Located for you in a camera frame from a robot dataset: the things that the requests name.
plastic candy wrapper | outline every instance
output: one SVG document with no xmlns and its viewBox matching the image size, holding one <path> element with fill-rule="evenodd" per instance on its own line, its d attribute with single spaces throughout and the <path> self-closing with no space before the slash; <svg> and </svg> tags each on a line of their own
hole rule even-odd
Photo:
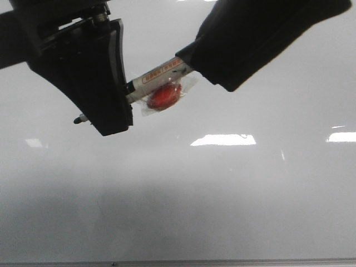
<svg viewBox="0 0 356 267">
<path fill-rule="evenodd" d="M 166 110 L 181 100 L 196 83 L 197 78 L 190 75 L 185 76 L 158 87 L 137 103 L 141 105 L 144 116 Z"/>
</svg>

red candy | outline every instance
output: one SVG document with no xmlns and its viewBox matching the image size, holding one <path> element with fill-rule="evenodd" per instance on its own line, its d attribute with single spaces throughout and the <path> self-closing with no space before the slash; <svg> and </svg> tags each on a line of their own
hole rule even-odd
<svg viewBox="0 0 356 267">
<path fill-rule="evenodd" d="M 182 86 L 179 83 L 169 82 L 156 90 L 147 102 L 148 108 L 162 111 L 178 102 Z"/>
</svg>

